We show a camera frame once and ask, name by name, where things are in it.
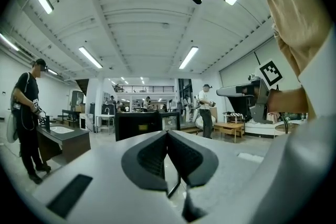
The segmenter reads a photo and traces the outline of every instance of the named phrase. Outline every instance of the white t-shirt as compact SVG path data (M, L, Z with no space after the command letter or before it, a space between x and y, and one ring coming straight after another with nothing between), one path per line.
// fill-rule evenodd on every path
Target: white t-shirt
M204 101L209 101L208 100L208 93L204 92L203 90L200 91L200 93L198 94L198 99L200 101L204 100ZM201 104L200 109L210 109L210 106L208 104Z
M147 100L143 101L143 108L148 109L148 102Z

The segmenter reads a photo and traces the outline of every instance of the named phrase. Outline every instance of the person in beige shirt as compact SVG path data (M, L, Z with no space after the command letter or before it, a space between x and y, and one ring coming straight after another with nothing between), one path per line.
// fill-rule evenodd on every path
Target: person in beige shirt
M332 28L332 19L322 0L267 0L267 3L274 20L275 39L299 77L323 45ZM309 112L309 119L315 118L303 88L271 90L268 112Z

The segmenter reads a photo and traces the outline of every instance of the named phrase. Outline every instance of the wooden bench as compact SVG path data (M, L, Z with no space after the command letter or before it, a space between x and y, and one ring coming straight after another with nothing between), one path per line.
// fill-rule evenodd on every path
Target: wooden bench
M243 123L224 123L224 122L217 122L214 124L215 131L219 131L221 134L230 134L235 136L243 137L244 131L244 124Z

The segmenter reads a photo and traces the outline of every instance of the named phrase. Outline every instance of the black pants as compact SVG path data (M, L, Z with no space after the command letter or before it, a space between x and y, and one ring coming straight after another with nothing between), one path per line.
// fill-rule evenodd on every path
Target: black pants
M200 115L203 119L203 137L211 138L212 117L209 109L200 109Z
M42 166L38 151L38 141L36 127L38 125L37 117L30 113L18 112L16 115L16 130L20 141L20 151L22 162L28 174L35 174L32 159L37 167Z

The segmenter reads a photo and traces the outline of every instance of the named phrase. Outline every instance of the black cap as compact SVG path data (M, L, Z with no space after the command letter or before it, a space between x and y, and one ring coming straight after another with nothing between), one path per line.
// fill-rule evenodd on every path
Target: black cap
M36 61L33 61L32 66L34 66L35 64L38 64L40 66L46 67L47 63L45 62L45 60L39 58Z

